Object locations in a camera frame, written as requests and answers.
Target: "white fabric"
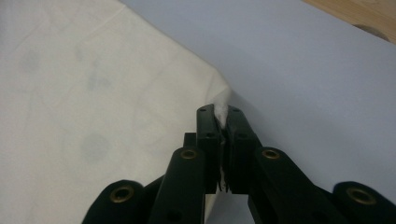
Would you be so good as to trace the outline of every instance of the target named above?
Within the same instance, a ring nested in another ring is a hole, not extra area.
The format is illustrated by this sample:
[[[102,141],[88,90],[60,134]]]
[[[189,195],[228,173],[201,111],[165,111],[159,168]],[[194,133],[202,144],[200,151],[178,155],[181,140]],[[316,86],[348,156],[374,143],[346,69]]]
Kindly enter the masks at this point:
[[[166,170],[216,69],[117,1],[0,2],[0,223],[79,223],[101,190]]]

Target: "light blue surface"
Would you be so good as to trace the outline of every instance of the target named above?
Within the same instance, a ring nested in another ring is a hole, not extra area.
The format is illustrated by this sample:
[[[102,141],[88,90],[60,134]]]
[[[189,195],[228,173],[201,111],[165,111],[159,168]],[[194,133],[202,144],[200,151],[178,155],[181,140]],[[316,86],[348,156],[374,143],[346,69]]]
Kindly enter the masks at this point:
[[[396,203],[395,45],[295,0],[123,2],[217,67],[263,143],[315,184]]]

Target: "wooden table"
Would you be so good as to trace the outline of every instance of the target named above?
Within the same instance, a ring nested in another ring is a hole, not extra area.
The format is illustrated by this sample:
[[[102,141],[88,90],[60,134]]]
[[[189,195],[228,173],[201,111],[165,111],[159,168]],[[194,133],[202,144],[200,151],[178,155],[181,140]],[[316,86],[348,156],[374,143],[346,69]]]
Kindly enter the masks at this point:
[[[375,28],[396,44],[396,0],[304,0],[350,24]]]

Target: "table surface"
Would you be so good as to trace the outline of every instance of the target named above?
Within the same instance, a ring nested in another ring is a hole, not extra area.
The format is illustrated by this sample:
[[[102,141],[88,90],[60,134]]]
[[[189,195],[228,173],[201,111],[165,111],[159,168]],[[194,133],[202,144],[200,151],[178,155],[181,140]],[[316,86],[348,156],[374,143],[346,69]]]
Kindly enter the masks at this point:
[[[393,0],[304,0],[350,24],[375,28],[396,44],[396,1]]]

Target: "white cloth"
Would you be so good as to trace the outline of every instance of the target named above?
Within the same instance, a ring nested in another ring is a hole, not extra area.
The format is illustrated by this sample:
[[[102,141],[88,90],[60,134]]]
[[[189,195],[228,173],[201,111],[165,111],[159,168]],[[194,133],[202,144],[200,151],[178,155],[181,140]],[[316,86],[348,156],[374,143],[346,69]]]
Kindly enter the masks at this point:
[[[0,223],[79,223],[108,184],[146,185],[230,92],[117,1],[1,1]]]

